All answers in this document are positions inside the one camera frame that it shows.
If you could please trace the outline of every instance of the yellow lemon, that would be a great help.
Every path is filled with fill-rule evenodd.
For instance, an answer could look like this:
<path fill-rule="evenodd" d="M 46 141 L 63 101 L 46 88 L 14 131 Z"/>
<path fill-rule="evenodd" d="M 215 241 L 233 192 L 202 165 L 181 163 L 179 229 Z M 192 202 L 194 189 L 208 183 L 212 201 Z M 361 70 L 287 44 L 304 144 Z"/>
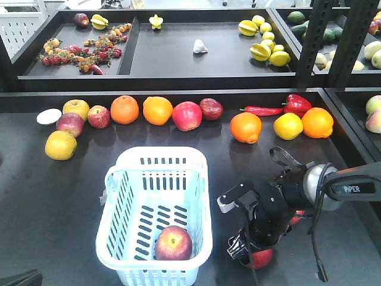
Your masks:
<path fill-rule="evenodd" d="M 269 32 L 269 31 L 267 31 L 267 32 L 264 32 L 263 33 L 263 35 L 262 35 L 262 39 L 264 39 L 264 40 L 267 40 L 267 39 L 269 39 L 269 40 L 274 40 L 275 39 L 275 35 L 274 35 L 274 33 L 273 32 Z"/>
<path fill-rule="evenodd" d="M 276 67 L 283 67 L 290 62 L 291 57 L 287 52 L 278 51 L 274 52 L 268 60 Z"/>
<path fill-rule="evenodd" d="M 251 48 L 251 55 L 257 61 L 267 61 L 271 55 L 271 50 L 267 45 L 262 45 L 260 43 L 253 43 Z"/>
<path fill-rule="evenodd" d="M 257 25 L 250 20 L 239 22 L 238 29 L 245 36 L 254 36 L 258 32 Z"/>
<path fill-rule="evenodd" d="M 77 148 L 77 140 L 67 131 L 51 133 L 45 143 L 45 154 L 54 160 L 70 159 Z"/>
<path fill-rule="evenodd" d="M 270 51 L 271 51 L 271 52 L 273 51 L 273 49 L 274 49 L 274 47 L 275 47 L 275 43 L 274 43 L 272 40 L 270 40 L 270 39 L 263 40 L 263 41 L 261 42 L 261 44 L 262 44 L 262 45 L 266 45 L 266 46 L 268 46 L 268 47 L 270 48 Z"/>
<path fill-rule="evenodd" d="M 268 22 L 264 22 L 260 27 L 261 33 L 271 32 L 273 30 L 272 26 Z"/>
<path fill-rule="evenodd" d="M 293 140 L 303 131 L 303 123 L 299 116 L 294 113 L 285 113 L 274 122 L 276 135 L 283 140 Z"/>
<path fill-rule="evenodd" d="M 266 20 L 260 15 L 254 15 L 251 21 L 253 21 L 257 27 L 260 27 Z"/>
<path fill-rule="evenodd" d="M 285 50 L 285 46 L 283 45 L 275 45 L 273 48 L 273 52 L 282 52 Z"/>

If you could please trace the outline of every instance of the robotic arm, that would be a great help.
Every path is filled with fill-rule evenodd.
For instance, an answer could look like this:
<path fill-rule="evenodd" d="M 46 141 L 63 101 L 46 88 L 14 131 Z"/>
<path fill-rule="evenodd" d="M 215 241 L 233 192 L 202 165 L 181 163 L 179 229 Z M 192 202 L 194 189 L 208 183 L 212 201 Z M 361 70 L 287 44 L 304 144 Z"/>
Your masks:
<path fill-rule="evenodd" d="M 275 151 L 296 168 L 278 160 Z M 331 163 L 301 164 L 280 147 L 272 148 L 270 155 L 285 167 L 280 174 L 256 184 L 242 182 L 217 198 L 223 213 L 235 207 L 245 212 L 246 226 L 229 239 L 227 250 L 244 265 L 249 253 L 274 247 L 291 231 L 289 222 L 297 210 L 314 212 L 311 233 L 321 210 L 336 210 L 344 201 L 381 201 L 381 162 L 337 170 Z"/>

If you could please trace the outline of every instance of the garlic bulb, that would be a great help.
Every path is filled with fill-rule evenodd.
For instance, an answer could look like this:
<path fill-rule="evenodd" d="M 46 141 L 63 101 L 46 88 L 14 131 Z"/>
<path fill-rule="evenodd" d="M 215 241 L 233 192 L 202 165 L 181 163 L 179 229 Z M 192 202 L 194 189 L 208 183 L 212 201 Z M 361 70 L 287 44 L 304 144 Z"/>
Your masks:
<path fill-rule="evenodd" d="M 204 45 L 204 43 L 202 42 L 202 40 L 197 39 L 197 40 L 195 40 L 195 43 L 194 43 L 194 45 L 193 45 L 193 52 L 194 52 L 195 54 L 200 54 L 200 53 L 208 52 L 208 49 L 207 49 L 207 47 Z"/>

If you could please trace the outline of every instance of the red bell pepper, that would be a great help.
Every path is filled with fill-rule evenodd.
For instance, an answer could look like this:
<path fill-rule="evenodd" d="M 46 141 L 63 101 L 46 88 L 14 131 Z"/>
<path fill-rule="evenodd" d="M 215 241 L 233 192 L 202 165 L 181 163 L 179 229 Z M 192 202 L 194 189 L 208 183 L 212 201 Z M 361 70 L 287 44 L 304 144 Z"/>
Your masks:
<path fill-rule="evenodd" d="M 283 112 L 283 108 L 269 108 L 260 106 L 246 106 L 241 108 L 240 111 L 250 112 L 258 116 L 277 115 Z"/>
<path fill-rule="evenodd" d="M 283 108 L 285 113 L 295 113 L 299 117 L 303 117 L 307 110 L 312 108 L 312 104 L 298 94 L 288 95 L 286 102 L 282 104 L 285 105 Z"/>

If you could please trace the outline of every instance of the white round object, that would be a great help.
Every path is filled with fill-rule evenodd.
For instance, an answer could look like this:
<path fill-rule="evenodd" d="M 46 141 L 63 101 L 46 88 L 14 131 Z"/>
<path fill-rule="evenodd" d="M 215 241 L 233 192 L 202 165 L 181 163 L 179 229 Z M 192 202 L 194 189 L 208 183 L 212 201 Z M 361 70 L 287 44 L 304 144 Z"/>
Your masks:
<path fill-rule="evenodd" d="M 58 119 L 62 116 L 62 112 L 59 109 L 51 108 L 44 110 L 43 112 L 37 115 L 37 122 L 42 125 L 50 125 L 57 122 Z"/>

